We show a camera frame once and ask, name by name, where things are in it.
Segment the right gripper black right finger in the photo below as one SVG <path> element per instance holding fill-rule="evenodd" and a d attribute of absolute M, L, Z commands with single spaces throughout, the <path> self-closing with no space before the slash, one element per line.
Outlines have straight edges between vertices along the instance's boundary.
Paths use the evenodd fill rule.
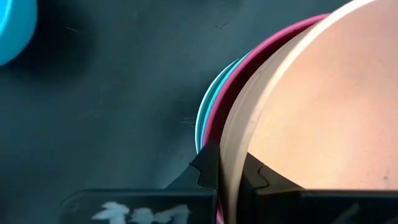
<path fill-rule="evenodd" d="M 251 154 L 238 196 L 239 224 L 397 224 L 397 192 L 309 190 Z"/>

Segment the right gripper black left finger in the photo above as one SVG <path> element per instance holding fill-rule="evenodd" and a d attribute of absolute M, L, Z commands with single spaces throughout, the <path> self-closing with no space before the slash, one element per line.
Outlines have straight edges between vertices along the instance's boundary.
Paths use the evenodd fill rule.
<path fill-rule="evenodd" d="M 188 167 L 164 189 L 89 189 L 61 206 L 59 224 L 216 223 L 219 153 L 207 143 Z"/>

